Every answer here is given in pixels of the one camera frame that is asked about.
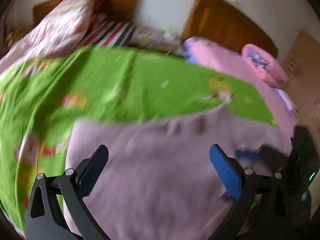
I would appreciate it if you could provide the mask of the lilac fleece pants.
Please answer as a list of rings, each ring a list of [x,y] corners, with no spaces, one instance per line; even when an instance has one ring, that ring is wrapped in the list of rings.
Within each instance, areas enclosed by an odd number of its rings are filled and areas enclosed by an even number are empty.
[[[280,129],[220,106],[143,124],[79,119],[66,167],[77,167],[100,145],[108,148],[108,162],[84,202],[111,239],[208,239],[233,204],[210,161],[213,144],[230,157],[264,144],[291,151]]]

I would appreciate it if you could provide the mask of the folded lilac cloth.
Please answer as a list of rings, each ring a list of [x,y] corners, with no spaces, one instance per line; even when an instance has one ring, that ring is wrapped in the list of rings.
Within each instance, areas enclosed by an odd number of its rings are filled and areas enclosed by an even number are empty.
[[[290,99],[289,95],[282,89],[273,88],[274,94],[280,100],[281,105],[285,108],[285,111],[289,116],[295,115],[296,106],[293,101]]]

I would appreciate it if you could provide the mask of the rolled pink blanket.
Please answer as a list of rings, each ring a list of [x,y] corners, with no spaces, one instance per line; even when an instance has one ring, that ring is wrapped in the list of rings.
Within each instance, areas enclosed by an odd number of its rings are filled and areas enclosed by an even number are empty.
[[[255,44],[246,44],[242,48],[241,56],[256,76],[270,87],[280,88],[287,83],[287,75],[278,61],[267,51]]]

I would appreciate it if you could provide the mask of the green cartoon bed sheet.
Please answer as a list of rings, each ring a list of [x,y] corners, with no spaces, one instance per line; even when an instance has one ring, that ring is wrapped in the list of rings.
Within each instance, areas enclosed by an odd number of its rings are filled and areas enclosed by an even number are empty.
[[[238,116],[276,125],[257,86],[178,57],[89,46],[24,61],[1,77],[1,209],[24,233],[34,179],[63,171],[78,118],[157,120],[223,103]]]

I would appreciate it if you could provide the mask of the pink bed sheet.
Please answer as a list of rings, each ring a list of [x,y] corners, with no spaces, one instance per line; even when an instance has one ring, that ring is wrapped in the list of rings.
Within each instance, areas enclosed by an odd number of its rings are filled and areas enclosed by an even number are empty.
[[[183,46],[190,62],[251,83],[265,100],[280,130],[288,137],[293,136],[296,118],[288,115],[272,88],[256,76],[240,54],[200,37],[187,39]]]

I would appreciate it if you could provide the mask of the beige wooden wardrobe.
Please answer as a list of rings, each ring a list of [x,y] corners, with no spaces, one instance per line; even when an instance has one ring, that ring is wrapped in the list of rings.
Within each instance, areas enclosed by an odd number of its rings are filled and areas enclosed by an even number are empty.
[[[296,106],[295,115],[319,144],[319,42],[300,30],[282,67],[289,77],[285,92]]]

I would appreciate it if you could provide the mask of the right wooden headboard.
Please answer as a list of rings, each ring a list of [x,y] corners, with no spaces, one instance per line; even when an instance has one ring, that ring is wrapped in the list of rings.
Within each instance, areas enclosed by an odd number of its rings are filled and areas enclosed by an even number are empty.
[[[207,38],[235,52],[252,43],[273,57],[278,56],[278,48],[267,33],[225,0],[194,0],[182,40],[191,37]]]

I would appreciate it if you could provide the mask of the wooden headboard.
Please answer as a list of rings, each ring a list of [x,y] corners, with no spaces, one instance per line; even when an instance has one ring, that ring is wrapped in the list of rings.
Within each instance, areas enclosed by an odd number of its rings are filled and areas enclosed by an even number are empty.
[[[46,0],[33,6],[33,24],[38,25],[62,0]],[[101,3],[100,13],[115,21],[133,21],[138,0],[106,0]]]
[[[278,48],[267,33],[225,0],[194,0],[182,40],[191,37],[207,38],[235,52],[252,43],[273,57],[278,56]]]

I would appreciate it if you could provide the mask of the floral nightstand cover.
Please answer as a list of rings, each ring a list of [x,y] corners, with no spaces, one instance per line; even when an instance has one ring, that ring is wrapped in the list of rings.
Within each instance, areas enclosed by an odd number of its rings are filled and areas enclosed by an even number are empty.
[[[182,49],[180,37],[172,31],[149,27],[137,27],[128,45],[172,54],[179,54]]]

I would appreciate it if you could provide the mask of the pink patterned quilt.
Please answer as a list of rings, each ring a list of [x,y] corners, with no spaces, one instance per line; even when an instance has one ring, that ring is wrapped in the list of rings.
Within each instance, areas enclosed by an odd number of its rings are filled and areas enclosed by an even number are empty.
[[[63,0],[1,59],[1,73],[24,61],[69,55],[90,24],[93,0]]]

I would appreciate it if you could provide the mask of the plaid checked sheet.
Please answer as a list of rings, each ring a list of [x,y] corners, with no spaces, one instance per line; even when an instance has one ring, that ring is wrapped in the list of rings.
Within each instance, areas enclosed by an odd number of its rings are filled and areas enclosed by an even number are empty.
[[[117,22],[104,20],[78,44],[78,48],[88,45],[98,47],[119,47],[125,46],[136,26],[132,22]]]

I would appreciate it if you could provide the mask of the brown patterned blanket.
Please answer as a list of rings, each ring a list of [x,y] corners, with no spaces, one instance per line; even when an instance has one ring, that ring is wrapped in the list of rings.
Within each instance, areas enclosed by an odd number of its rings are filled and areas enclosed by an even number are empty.
[[[26,32],[23,28],[12,29],[5,39],[5,46],[10,49],[17,41],[25,36]]]

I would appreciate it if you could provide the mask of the left wooden headboard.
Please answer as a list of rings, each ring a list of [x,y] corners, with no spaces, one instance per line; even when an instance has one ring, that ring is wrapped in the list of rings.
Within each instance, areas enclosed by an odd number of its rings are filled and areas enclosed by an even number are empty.
[[[33,24],[38,25],[62,0],[46,0],[33,6]],[[106,0],[101,3],[100,13],[115,21],[133,21],[138,0]]]

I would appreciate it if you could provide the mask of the wall socket plate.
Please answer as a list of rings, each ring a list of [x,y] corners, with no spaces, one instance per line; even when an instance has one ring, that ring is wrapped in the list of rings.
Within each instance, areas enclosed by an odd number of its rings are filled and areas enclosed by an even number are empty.
[[[244,6],[241,0],[230,0],[230,3],[237,8],[242,8]]]

